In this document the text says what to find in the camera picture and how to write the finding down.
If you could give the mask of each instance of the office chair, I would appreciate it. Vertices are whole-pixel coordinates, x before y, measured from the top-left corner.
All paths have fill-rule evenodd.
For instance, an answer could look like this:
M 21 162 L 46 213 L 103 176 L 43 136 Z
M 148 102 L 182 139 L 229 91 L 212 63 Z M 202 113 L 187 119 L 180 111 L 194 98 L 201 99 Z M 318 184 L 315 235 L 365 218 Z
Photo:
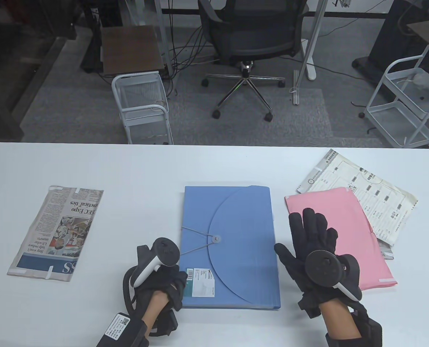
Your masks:
M 239 79 L 218 103 L 212 117 L 219 119 L 220 107 L 242 84 L 247 84 L 266 105 L 264 117 L 272 121 L 272 108 L 253 81 L 277 81 L 285 87 L 285 78 L 251 76 L 254 61 L 282 55 L 295 56 L 301 49 L 302 22 L 309 10 L 307 0 L 227 0 L 220 16 L 209 0 L 198 0 L 201 27 L 205 39 L 213 44 L 221 64 L 240 63 L 241 75 L 208 74 L 201 85 L 208 87 L 208 78 Z

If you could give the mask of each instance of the chair base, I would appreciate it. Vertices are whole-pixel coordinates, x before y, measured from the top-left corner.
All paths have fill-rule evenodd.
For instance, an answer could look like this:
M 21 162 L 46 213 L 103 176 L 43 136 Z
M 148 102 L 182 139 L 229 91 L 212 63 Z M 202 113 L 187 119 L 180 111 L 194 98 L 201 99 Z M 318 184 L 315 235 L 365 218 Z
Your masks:
M 253 89 L 253 91 L 255 92 L 256 96 L 259 97 L 259 99 L 262 101 L 262 103 L 268 108 L 269 112 L 266 114 L 266 116 L 264 117 L 264 120 L 267 122 L 272 121 L 272 108 L 271 106 L 269 106 L 268 102 L 266 101 L 266 99 L 261 95 L 261 93 L 259 93 L 258 89 L 256 88 L 256 86 L 254 85 L 253 81 L 277 81 L 278 82 L 278 86 L 280 88 L 284 88 L 285 87 L 285 78 L 281 78 L 281 77 L 271 77 L 271 76 L 250 76 L 250 71 L 251 68 L 253 67 L 253 62 L 252 61 L 243 61 L 241 63 L 241 67 L 240 70 L 242 71 L 242 75 L 233 75 L 233 74 L 207 74 L 206 75 L 206 79 L 204 79 L 201 83 L 202 86 L 207 87 L 209 82 L 208 82 L 208 78 L 223 78 L 223 79 L 233 79 L 233 80 L 237 80 L 238 82 L 236 83 L 236 85 L 231 89 L 231 91 L 229 91 L 229 93 L 227 93 L 227 95 L 216 105 L 213 113 L 212 113 L 212 117 L 215 119 L 219 119 L 219 117 L 221 116 L 221 112 L 219 111 L 219 109 L 221 108 L 221 106 L 227 101 L 227 99 L 229 99 L 229 97 L 234 94 L 234 92 L 240 88 L 241 85 L 248 85 L 251 87 L 251 89 Z

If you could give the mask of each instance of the white wire rack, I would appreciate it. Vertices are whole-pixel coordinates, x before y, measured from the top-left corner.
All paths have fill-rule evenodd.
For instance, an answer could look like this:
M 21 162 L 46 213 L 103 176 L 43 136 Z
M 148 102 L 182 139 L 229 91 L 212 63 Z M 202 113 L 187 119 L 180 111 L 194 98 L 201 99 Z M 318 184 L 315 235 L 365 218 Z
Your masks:
M 361 116 L 367 116 L 393 147 L 415 148 L 429 145 L 429 129 L 426 126 L 429 119 L 429 89 L 419 88 L 413 83 L 416 74 L 426 74 L 419 66 L 428 50 L 429 45 L 421 55 L 391 63 Z M 394 65 L 414 60 L 417 60 L 414 68 L 390 73 Z M 382 84 L 387 86 L 396 98 L 388 104 L 372 106 Z
M 130 144 L 173 144 L 168 101 L 157 71 L 116 76 L 112 92 Z

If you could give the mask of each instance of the label sticker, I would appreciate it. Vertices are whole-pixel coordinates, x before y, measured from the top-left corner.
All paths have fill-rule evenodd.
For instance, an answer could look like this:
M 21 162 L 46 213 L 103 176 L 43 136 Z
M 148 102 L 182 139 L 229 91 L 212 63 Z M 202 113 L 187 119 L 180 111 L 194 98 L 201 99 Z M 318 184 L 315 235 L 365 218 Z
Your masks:
M 123 314 L 117 314 L 112 320 L 112 323 L 110 323 L 109 327 L 105 331 L 104 335 L 116 341 L 120 338 L 120 335 L 122 334 L 128 323 L 128 317 L 123 316 Z
M 215 297 L 215 277 L 210 269 L 187 269 L 184 296 Z

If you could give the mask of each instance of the white table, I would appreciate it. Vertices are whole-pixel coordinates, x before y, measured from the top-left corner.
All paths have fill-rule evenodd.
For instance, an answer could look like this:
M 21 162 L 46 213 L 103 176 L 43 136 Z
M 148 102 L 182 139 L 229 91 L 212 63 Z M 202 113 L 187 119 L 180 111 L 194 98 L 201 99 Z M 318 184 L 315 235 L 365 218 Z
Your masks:
M 327 148 L 0 143 L 0 347 L 94 347 L 119 311 L 136 246 L 179 242 L 185 185 L 270 187 L 278 242 L 291 246 L 284 196 Z M 413 193 L 416 210 L 388 262 L 399 285 L 364 292 L 384 346 L 429 347 L 429 149 L 337 149 Z M 50 185 L 103 189 L 71 282 L 6 272 Z M 279 264 L 279 311 L 183 309 L 179 328 L 152 346 L 326 346 L 321 318 Z

